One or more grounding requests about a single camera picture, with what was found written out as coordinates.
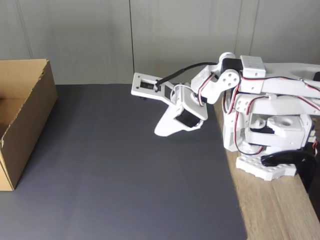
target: white robotic arm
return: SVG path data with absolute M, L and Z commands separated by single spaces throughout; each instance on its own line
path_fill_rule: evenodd
M 208 118 L 206 103 L 214 104 L 222 94 L 223 144 L 242 154 L 238 168 L 265 180 L 294 175 L 295 165 L 282 163 L 271 170 L 261 157 L 316 144 L 310 115 L 320 115 L 319 65 L 263 63 L 260 57 L 236 59 L 226 52 L 219 63 L 206 65 L 191 85 L 173 85 L 171 78 L 133 77 L 131 94 L 168 104 L 154 131 L 159 136 L 199 129 Z

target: wooden table edge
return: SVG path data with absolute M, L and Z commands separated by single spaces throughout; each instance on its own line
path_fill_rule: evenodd
M 222 133 L 220 102 L 214 110 Z M 299 175 L 264 181 L 236 168 L 238 152 L 225 153 L 248 239 L 320 239 L 320 223 Z

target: dark gray mat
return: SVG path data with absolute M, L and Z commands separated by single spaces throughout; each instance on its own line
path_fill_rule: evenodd
M 57 86 L 59 99 L 14 192 L 0 192 L 0 239 L 245 239 L 213 108 L 162 138 L 166 105 L 130 85 Z

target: cardboard box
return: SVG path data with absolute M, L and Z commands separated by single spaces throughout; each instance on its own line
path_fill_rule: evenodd
M 0 191 L 15 189 L 56 99 L 48 60 L 0 60 Z

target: gray wall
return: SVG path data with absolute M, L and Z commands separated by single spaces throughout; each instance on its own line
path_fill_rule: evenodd
M 164 77 L 225 51 L 320 64 L 319 9 L 319 0 L 1 0 L 0 58 L 49 58 L 57 84 L 130 83 L 134 69 Z

